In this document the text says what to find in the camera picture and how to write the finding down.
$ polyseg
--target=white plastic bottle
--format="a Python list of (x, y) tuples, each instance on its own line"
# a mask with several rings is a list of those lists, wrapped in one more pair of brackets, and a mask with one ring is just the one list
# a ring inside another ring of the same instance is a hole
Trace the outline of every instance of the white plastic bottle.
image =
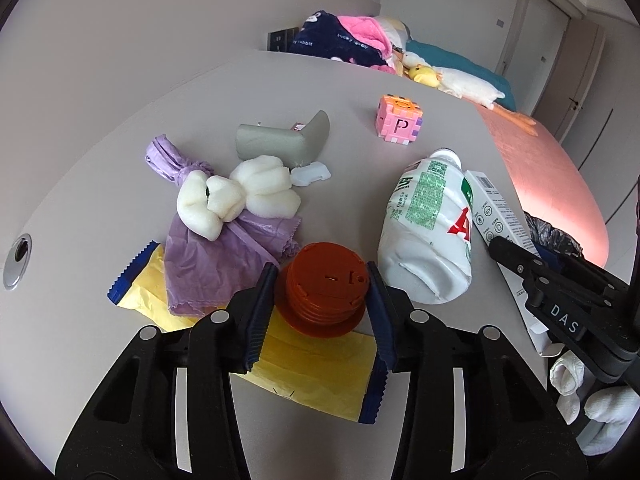
[(446, 148), (404, 170), (386, 206), (378, 268), (418, 303), (454, 300), (471, 284), (473, 194)]

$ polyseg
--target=wall socket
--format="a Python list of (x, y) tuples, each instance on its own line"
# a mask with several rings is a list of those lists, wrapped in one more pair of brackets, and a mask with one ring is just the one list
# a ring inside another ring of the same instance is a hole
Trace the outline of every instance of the wall socket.
[(293, 38), (299, 31), (299, 27), (293, 27), (270, 32), (267, 38), (267, 50), (270, 52), (288, 52)]

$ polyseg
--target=red lid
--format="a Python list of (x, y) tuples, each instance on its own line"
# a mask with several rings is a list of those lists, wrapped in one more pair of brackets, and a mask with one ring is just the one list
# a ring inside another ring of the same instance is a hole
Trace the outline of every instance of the red lid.
[(276, 306), (299, 332), (338, 337), (362, 319), (368, 288), (367, 267), (356, 253), (338, 244), (310, 244), (280, 273)]

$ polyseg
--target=metal grommet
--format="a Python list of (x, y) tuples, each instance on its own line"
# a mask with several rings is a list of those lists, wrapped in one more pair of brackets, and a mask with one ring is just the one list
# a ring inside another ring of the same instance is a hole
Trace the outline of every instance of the metal grommet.
[(429, 314), (427, 311), (420, 310), (419, 308), (412, 311), (412, 313), (409, 314), (409, 317), (411, 318), (411, 321), (416, 323), (426, 323), (429, 320)]
[(31, 236), (25, 233), (9, 249), (2, 271), (2, 283), (6, 290), (14, 290), (24, 276), (31, 257), (31, 247)]
[(482, 329), (482, 335), (490, 339), (491, 341), (496, 341), (500, 339), (500, 330), (498, 330), (495, 326), (485, 326)]
[(225, 321), (227, 321), (231, 316), (229, 316), (229, 313), (226, 310), (217, 310), (215, 312), (213, 312), (210, 316), (211, 320), (214, 323), (224, 323)]
[(145, 326), (138, 335), (140, 336), (140, 339), (149, 341), (150, 339), (155, 338), (157, 334), (158, 329), (155, 326)]

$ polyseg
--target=white plastic piece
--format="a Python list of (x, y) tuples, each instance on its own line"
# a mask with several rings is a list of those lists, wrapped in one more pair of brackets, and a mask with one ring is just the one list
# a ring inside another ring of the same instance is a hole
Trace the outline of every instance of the white plastic piece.
[(220, 236), (222, 220), (207, 209), (207, 175), (191, 171), (182, 183), (176, 203), (180, 220), (194, 233), (213, 241)]
[(300, 197), (292, 189), (246, 197), (246, 208), (260, 218), (293, 218), (299, 207)]
[(209, 201), (207, 209), (222, 218), (223, 222), (235, 220), (244, 209), (244, 189), (235, 180), (214, 175), (207, 180)]
[(284, 191), (291, 187), (289, 168), (281, 166), (255, 173), (247, 177), (242, 186), (247, 195), (270, 195)]
[(312, 162), (308, 166), (302, 168), (293, 168), (291, 170), (291, 183), (294, 186), (305, 187), (317, 180), (327, 180), (331, 177), (329, 169), (322, 163)]
[(280, 167), (282, 161), (277, 156), (260, 155), (238, 164), (229, 175), (229, 179), (236, 180), (244, 186), (247, 179), (254, 174)]

